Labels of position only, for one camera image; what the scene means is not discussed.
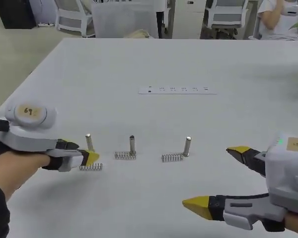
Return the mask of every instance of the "metal pin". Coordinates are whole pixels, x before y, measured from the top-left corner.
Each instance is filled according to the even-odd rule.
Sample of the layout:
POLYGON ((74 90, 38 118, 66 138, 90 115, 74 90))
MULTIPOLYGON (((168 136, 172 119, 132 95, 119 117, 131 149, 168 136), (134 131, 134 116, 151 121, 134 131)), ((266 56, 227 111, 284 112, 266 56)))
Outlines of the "metal pin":
POLYGON ((131 135, 129 137, 129 143, 130 143, 130 154, 135 155, 136 154, 136 149, 135 149, 135 137, 131 135))
POLYGON ((191 137, 188 136, 185 140, 185 146, 184 146, 184 151, 183 151, 184 157, 189 157, 190 145, 191 145, 191 137))
POLYGON ((93 142, 91 141, 91 136, 90 134, 87 134, 86 136, 86 142, 87 142, 87 148, 89 151, 95 152, 94 147, 93 147, 93 142))

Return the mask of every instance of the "person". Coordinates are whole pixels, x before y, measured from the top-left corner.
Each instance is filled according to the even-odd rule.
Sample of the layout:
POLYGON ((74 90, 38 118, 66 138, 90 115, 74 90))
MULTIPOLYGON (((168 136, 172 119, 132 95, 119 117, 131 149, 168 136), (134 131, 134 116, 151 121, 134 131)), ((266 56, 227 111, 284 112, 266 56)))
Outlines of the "person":
POLYGON ((297 0, 263 0, 258 9, 261 40, 298 41, 298 29, 291 29, 298 22, 298 15, 282 15, 284 8, 295 5, 297 0))
MULTIPOLYGON (((6 202, 39 168, 49 164, 47 155, 20 154, 0 142, 0 238, 5 238, 9 232, 10 212, 6 202)), ((288 213, 285 227, 298 233, 298 214, 288 213)))

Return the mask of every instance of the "handwritten number 69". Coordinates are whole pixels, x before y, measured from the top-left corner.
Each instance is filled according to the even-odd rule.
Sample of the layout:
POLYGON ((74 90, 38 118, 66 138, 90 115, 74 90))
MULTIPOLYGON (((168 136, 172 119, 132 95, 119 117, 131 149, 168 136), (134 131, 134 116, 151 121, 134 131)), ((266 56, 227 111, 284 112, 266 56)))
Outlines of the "handwritten number 69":
POLYGON ((24 113, 29 113, 30 116, 32 115, 32 109, 31 108, 25 108, 24 113))

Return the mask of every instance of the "human hand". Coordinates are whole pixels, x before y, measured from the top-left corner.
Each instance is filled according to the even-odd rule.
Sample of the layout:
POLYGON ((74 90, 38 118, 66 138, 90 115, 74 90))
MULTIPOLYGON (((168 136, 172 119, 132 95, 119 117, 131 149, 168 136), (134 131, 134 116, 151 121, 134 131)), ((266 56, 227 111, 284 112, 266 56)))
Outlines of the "human hand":
POLYGON ((12 194, 32 177, 40 167, 47 166, 50 157, 44 154, 20 155, 5 152, 0 155, 0 188, 8 201, 12 194))
POLYGON ((298 214, 289 212, 285 216, 285 227, 290 231, 298 233, 298 214))

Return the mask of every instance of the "power strip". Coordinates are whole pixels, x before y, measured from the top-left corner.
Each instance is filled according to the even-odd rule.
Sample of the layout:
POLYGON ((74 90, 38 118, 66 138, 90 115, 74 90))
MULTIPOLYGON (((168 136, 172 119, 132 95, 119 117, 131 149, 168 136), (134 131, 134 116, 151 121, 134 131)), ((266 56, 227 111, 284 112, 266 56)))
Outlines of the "power strip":
POLYGON ((216 92, 207 87, 141 87, 138 91, 139 94, 211 94, 215 95, 216 92))

